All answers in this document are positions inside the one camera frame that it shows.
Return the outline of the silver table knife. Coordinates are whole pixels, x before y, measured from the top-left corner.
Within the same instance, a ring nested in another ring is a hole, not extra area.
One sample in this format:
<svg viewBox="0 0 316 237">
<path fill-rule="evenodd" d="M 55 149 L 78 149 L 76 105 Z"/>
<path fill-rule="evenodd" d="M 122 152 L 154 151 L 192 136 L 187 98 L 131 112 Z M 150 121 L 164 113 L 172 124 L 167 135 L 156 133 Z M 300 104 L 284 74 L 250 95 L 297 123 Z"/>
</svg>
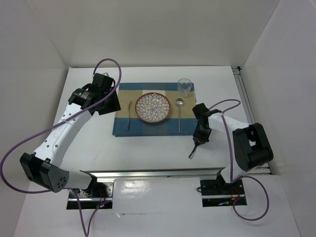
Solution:
<svg viewBox="0 0 316 237">
<path fill-rule="evenodd" d="M 188 156 L 189 159 L 192 159 L 192 158 L 194 157 L 194 155 L 195 155 L 195 153 L 196 153 L 196 150 L 197 150 L 197 147 L 198 147 L 198 145 L 195 144 L 193 150 L 191 151 L 191 153 L 190 153 L 189 156 Z"/>
</svg>

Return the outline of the silver fork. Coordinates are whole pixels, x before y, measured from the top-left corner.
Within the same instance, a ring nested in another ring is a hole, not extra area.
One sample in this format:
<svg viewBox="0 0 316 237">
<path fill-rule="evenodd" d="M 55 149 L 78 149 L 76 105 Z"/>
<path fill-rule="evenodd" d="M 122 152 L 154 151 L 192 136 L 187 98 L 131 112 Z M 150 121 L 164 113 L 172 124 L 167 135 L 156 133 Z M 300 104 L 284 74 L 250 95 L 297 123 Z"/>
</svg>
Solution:
<svg viewBox="0 0 316 237">
<path fill-rule="evenodd" d="M 127 128 L 126 130 L 129 130 L 129 125 L 130 125 L 130 107 L 131 107 L 132 101 L 129 102 L 127 111 L 128 111 L 128 121 L 127 121 Z"/>
</svg>

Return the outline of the blue beige checked placemat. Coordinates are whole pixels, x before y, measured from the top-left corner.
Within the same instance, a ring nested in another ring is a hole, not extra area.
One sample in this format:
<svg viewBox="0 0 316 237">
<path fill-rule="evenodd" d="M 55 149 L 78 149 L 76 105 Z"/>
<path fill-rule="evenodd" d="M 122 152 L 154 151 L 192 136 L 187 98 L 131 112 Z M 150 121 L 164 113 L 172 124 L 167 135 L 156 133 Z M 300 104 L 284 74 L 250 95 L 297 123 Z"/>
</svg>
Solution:
<svg viewBox="0 0 316 237">
<path fill-rule="evenodd" d="M 158 123 L 148 123 L 140 120 L 135 112 L 135 103 L 143 94 L 157 92 L 165 95 L 171 103 L 171 113 L 168 118 Z M 118 87 L 118 100 L 121 110 L 115 113 L 112 134 L 116 137 L 133 136 L 191 136 L 197 125 L 192 108 L 196 105 L 195 87 L 192 85 L 184 106 L 181 108 L 181 131 L 178 131 L 178 108 L 175 101 L 179 98 L 176 82 L 128 82 Z M 130 125 L 127 128 L 129 102 Z"/>
</svg>

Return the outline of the silver spoon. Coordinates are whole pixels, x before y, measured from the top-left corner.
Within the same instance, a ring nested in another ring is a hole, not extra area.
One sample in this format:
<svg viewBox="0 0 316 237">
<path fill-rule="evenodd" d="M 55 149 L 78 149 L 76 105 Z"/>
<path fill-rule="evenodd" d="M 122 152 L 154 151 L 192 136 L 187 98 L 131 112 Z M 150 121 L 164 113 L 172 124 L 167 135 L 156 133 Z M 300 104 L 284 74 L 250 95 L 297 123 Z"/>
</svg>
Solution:
<svg viewBox="0 0 316 237">
<path fill-rule="evenodd" d="M 178 131 L 181 131 L 181 107 L 184 105 L 184 100 L 182 98 L 177 98 L 175 105 L 178 108 Z"/>
</svg>

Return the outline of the clear drinking glass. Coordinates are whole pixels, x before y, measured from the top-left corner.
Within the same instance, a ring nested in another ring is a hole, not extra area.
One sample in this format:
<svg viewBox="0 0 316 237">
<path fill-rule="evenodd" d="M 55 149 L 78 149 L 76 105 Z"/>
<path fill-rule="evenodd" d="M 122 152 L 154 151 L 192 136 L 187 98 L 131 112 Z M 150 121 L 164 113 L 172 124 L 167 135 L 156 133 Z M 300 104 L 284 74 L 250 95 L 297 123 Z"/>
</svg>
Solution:
<svg viewBox="0 0 316 237">
<path fill-rule="evenodd" d="M 188 97 L 189 92 L 192 88 L 192 82 L 187 78 L 179 79 L 177 82 L 178 92 L 180 97 L 186 98 Z"/>
</svg>

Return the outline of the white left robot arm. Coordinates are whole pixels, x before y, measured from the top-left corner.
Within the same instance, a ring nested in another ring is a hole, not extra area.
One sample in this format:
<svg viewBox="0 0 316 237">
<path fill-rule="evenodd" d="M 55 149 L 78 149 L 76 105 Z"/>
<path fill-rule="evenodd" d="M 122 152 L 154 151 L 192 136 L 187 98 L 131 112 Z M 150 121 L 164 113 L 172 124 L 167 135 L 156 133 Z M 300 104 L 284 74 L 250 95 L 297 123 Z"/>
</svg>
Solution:
<svg viewBox="0 0 316 237">
<path fill-rule="evenodd" d="M 96 176 L 85 171 L 61 169 L 63 158 L 80 129 L 94 113 L 104 115 L 120 110 L 115 81 L 107 73 L 96 73 L 92 83 L 76 89 L 70 96 L 60 122 L 32 154 L 23 153 L 20 163 L 27 178 L 57 193 L 62 189 L 79 189 L 92 197 L 103 187 Z"/>
</svg>

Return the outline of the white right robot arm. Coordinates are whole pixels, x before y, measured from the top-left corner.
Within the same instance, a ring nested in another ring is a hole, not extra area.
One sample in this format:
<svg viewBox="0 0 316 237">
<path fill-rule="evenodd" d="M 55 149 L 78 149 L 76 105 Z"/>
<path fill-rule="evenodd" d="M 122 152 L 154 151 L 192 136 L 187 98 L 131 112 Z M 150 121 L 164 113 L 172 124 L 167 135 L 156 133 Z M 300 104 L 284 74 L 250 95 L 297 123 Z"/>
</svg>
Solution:
<svg viewBox="0 0 316 237">
<path fill-rule="evenodd" d="M 215 187 L 222 194 L 232 189 L 237 179 L 245 177 L 251 170 L 273 160 L 274 154 L 263 126 L 248 124 L 224 115 L 220 110 L 209 110 L 204 103 L 193 107 L 197 126 L 193 134 L 194 148 L 209 141 L 211 131 L 226 134 L 229 146 L 229 165 L 217 173 Z"/>
</svg>

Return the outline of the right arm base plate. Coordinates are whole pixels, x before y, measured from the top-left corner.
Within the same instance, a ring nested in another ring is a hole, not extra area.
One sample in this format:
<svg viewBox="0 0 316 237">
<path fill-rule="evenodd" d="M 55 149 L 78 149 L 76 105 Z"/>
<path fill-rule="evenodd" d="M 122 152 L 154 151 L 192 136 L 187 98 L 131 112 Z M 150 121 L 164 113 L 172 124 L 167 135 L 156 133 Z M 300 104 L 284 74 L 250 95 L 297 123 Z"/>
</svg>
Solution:
<svg viewBox="0 0 316 237">
<path fill-rule="evenodd" d="M 247 205 L 245 191 L 241 180 L 225 187 L 219 187 L 216 180 L 200 180 L 197 192 L 201 194 L 203 207 Z"/>
</svg>

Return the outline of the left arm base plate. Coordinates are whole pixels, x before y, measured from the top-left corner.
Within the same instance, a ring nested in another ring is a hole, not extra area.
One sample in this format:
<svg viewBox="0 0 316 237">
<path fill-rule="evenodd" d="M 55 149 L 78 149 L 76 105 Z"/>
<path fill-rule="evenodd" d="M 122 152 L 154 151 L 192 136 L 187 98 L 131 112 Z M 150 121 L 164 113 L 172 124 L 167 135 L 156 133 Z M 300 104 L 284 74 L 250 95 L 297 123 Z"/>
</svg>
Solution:
<svg viewBox="0 0 316 237">
<path fill-rule="evenodd" d="M 93 193 L 76 189 L 82 210 L 93 210 L 99 205 L 101 205 L 100 209 L 112 209 L 114 179 L 98 178 L 98 183 L 101 183 L 101 185 Z"/>
</svg>

